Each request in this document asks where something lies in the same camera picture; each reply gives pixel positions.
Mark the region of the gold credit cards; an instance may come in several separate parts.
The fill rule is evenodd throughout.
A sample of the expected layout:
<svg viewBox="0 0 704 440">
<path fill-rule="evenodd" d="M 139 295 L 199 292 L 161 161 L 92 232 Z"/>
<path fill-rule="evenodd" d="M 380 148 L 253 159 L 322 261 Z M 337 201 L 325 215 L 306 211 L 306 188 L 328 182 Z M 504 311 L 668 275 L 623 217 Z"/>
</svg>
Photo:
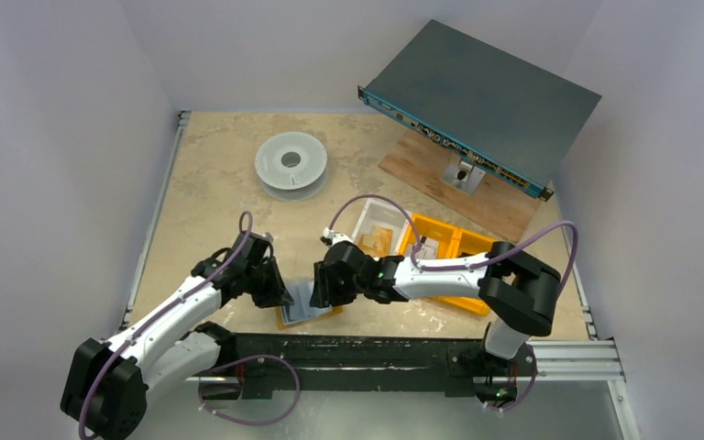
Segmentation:
<svg viewBox="0 0 704 440">
<path fill-rule="evenodd" d="M 371 257 L 386 257 L 391 253 L 392 236 L 392 229 L 373 226 L 368 234 L 360 236 L 357 245 L 365 254 Z"/>
</svg>

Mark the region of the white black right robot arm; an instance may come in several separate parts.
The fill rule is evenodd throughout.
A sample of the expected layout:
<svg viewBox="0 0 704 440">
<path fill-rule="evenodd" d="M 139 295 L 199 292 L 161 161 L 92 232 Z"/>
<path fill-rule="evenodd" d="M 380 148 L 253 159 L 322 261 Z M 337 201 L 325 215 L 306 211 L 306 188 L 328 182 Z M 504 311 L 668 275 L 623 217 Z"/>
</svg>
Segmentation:
<svg viewBox="0 0 704 440">
<path fill-rule="evenodd" d="M 497 241 L 469 257 L 417 260 L 372 257 L 329 228 L 321 240 L 328 249 L 313 266 L 312 307 L 349 304 L 359 295 L 377 303 L 477 298 L 497 316 L 478 348 L 480 366 L 491 373 L 510 366 L 528 338 L 552 332 L 561 275 L 522 247 Z"/>
</svg>

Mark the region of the yellow leather card holder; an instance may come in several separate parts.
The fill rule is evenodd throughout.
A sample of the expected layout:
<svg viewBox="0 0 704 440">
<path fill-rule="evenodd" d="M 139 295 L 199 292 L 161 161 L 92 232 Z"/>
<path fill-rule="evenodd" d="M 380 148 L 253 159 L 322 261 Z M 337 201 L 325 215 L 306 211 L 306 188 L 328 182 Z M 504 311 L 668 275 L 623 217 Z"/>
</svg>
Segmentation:
<svg viewBox="0 0 704 440">
<path fill-rule="evenodd" d="M 313 307 L 310 304 L 314 291 L 314 281 L 309 278 L 289 280 L 285 284 L 292 304 L 282 305 L 276 312 L 280 330 L 341 314 L 342 306 Z"/>
</svg>

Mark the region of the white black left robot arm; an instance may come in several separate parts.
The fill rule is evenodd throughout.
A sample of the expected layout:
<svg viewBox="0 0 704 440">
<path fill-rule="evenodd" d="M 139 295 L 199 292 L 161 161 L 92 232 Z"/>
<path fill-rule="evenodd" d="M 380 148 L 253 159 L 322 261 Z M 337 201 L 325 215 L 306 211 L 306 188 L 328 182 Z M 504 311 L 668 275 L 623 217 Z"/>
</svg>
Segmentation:
<svg viewBox="0 0 704 440">
<path fill-rule="evenodd" d="M 269 238 L 242 230 L 232 247 L 199 261 L 174 293 L 131 326 L 107 339 L 89 338 L 75 350 L 60 410 L 82 439 L 126 439 L 148 407 L 197 373 L 240 374 L 237 336 L 208 316 L 248 294 L 261 308 L 292 298 Z"/>
</svg>

